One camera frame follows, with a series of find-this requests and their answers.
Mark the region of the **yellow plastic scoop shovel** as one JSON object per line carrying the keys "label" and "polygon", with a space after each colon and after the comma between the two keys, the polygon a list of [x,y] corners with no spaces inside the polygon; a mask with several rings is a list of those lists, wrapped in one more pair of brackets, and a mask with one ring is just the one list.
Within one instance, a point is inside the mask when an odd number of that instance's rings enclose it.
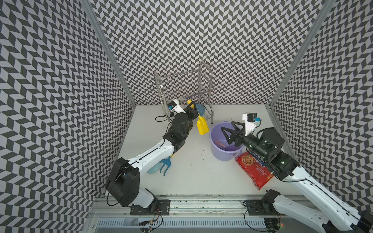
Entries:
{"label": "yellow plastic scoop shovel", "polygon": [[[188,100],[187,103],[191,106],[192,109],[197,109],[195,107],[195,104],[192,104],[192,100]],[[207,120],[201,115],[198,115],[197,129],[200,135],[205,135],[209,132]]]}

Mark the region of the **purple trowel pink handle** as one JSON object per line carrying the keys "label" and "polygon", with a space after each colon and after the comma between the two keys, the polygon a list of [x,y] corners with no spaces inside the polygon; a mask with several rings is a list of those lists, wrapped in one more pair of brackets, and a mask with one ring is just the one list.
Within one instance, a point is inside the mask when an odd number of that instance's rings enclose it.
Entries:
{"label": "purple trowel pink handle", "polygon": [[231,151],[231,149],[232,149],[231,146],[227,146],[227,145],[223,144],[222,142],[220,142],[219,140],[215,140],[215,141],[214,141],[214,144],[215,144],[218,148],[220,148],[220,149],[222,149],[222,150],[225,150],[225,151]]}

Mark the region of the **purple plastic bucket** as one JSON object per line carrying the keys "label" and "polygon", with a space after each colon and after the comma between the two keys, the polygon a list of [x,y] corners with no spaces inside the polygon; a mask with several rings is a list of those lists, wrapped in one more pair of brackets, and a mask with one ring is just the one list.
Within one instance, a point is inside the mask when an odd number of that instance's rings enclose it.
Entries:
{"label": "purple plastic bucket", "polygon": [[210,131],[211,152],[215,158],[221,161],[229,161],[239,157],[243,153],[243,146],[235,147],[234,143],[228,144],[221,128],[234,129],[230,122],[221,122]]}

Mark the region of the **blue hand rake yellow handle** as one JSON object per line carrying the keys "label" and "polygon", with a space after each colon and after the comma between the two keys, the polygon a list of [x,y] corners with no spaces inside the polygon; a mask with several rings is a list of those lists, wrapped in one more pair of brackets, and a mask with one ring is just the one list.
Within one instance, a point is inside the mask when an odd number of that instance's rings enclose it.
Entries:
{"label": "blue hand rake yellow handle", "polygon": [[169,168],[171,167],[172,165],[172,162],[171,162],[171,158],[173,156],[169,156],[168,158],[165,158],[165,159],[162,159],[159,163],[160,163],[160,173],[163,173],[163,176],[166,176],[167,174],[167,171],[169,170]]}

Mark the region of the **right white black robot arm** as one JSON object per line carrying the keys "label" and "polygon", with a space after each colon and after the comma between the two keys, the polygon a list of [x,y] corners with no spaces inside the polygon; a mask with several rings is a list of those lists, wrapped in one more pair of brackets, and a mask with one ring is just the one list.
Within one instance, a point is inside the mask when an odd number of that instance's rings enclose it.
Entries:
{"label": "right white black robot arm", "polygon": [[289,216],[319,233],[371,233],[373,215],[359,211],[342,201],[314,179],[292,156],[283,152],[284,139],[274,127],[260,130],[256,135],[254,122],[233,121],[232,128],[221,131],[228,144],[244,145],[256,155],[279,181],[288,183],[301,192],[316,209],[296,203],[275,190],[262,198],[264,208]]}

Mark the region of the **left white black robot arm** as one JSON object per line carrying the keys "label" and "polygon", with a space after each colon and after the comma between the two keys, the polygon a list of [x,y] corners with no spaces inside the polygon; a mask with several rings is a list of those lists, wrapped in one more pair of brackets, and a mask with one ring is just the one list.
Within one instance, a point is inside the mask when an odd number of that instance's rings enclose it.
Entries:
{"label": "left white black robot arm", "polygon": [[167,108],[173,120],[161,141],[128,160],[118,158],[113,165],[105,188],[122,207],[138,205],[149,208],[153,205],[155,195],[147,189],[140,188],[141,174],[179,151],[193,128],[193,121],[199,116],[195,101],[190,101],[182,108],[178,100],[173,100],[167,104]]}

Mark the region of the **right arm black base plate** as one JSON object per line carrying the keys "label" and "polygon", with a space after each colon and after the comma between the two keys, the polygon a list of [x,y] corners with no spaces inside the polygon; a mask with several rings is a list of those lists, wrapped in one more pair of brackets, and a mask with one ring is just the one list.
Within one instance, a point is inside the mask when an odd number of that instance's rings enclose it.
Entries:
{"label": "right arm black base plate", "polygon": [[250,216],[277,216],[278,212],[275,210],[272,203],[264,202],[262,200],[245,200],[243,206],[247,208]]}

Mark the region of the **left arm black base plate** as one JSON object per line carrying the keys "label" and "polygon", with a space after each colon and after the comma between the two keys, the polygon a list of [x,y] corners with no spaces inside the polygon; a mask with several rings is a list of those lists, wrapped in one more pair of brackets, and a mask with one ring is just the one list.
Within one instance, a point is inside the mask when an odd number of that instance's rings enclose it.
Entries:
{"label": "left arm black base plate", "polygon": [[168,216],[170,212],[171,200],[155,199],[147,208],[143,208],[139,205],[133,205],[131,207],[130,215],[132,216],[147,216],[147,215],[161,215]]}

